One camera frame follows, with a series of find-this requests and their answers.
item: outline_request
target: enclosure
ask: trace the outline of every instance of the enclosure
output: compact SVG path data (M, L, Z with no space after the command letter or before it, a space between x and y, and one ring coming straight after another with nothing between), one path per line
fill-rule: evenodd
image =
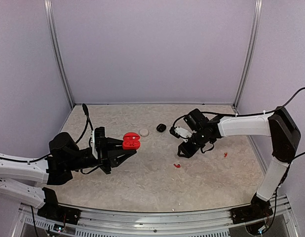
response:
M0 153L41 157L59 132L76 141L86 123L82 104L107 137L149 131L111 174L73 172L69 182L46 186L81 210L61 236L249 236L229 210L250 203L272 160L271 138L223 137L183 158L182 139L169 129L196 108L270 111L301 87L305 1L0 0ZM285 108L302 135L300 154L305 91ZM178 125L188 128L183 119ZM264 236L304 237L305 155L290 164L275 199ZM35 219L39 236L61 224ZM26 203L0 195L0 237L35 234Z

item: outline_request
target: white robotic arm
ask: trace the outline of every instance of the white robotic arm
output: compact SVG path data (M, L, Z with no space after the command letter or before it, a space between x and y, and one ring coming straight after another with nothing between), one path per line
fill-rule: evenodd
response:
M235 135L271 137L273 158L267 173L252 198L251 205L231 210L235 224L272 214L269 200L279 184L285 180L290 164L295 158L301 133L285 108L274 111L255 116L217 115L209 120L203 115L206 112L195 109L184 117L184 121L193 133L181 127L173 126L170 129L172 135L183 139L183 143L178 147L178 155L186 158L191 158L199 149L203 152L206 143L213 144L223 137Z
M87 107L83 107L88 118ZM140 147L139 141L131 146L133 141L129 139L125 142L105 137L104 127L95 128L91 137L90 147L80 150L68 133L59 133L49 142L50 154L38 159L0 153L0 194L38 208L39 216L76 225L79 209L60 206L52 189L32 187L14 179L63 185L73 178L72 171L85 174L83 169L94 167L93 170L100 168L110 174L113 167L118 167L136 154Z

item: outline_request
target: small red fragment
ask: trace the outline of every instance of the small red fragment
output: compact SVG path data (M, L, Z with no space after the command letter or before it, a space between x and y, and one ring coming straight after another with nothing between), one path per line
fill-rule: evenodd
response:
M123 137L123 149L124 150L137 150L140 148L141 143L139 141L141 137L135 132L128 132Z

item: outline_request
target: white bottle cap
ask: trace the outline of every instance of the white bottle cap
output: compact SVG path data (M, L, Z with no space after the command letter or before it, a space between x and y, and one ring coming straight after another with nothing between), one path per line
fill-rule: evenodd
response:
M149 134L149 131L148 131L147 129L143 128L143 129L141 129L141 130L139 131L139 134L140 134L142 137L147 137L148 134Z

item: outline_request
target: metal frame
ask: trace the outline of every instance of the metal frame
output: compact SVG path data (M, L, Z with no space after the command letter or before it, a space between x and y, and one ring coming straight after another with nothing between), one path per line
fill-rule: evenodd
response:
M246 84L246 81L248 78L248 73L249 73L253 53L255 50L256 39L257 39L257 35L258 35L261 10L262 10L262 0L256 0L255 13L254 13L254 18L253 18L253 23L252 23L249 46L248 46L247 55L246 55L246 59L245 59L245 65L242 70L239 87L238 87L238 90L236 93L235 101L233 103L233 105L236 108L239 106L239 102L240 102L240 99L243 94L243 90L244 90L244 87L245 87L245 84Z
M270 200L274 208L274 197ZM229 228L244 226L254 223L242 223L234 225L230 216L230 209L218 208L205 211L171 212L171 213L139 213L107 211L92 208L73 206L82 210L78 225L66 224L65 233L68 236L112 236L112 237L166 237L175 235L178 237L212 236L221 233L221 236L229 235ZM299 237L296 222L292 216L292 210L286 196L277 199L276 215L284 215L287 220L287 228L291 237ZM38 228L45 230L59 222L46 220L35 216ZM32 225L32 213L28 206L21 205L12 237L20 237L25 223Z
M57 34L56 34L53 7L52 7L51 0L44 0L44 5L45 5L46 16L47 16L49 33L50 33L50 37L51 37L51 41L52 41L52 46L54 49L55 59L56 59L57 67L59 70L60 78L61 78L64 90L65 90L65 94L66 94L68 103L69 103L71 109L73 109L73 107L75 106L75 102L74 102L74 98L73 98L73 95L70 90L70 86L69 86L69 83L68 83L68 80L66 77L64 63L62 60L62 56L61 56L58 41L57 41Z

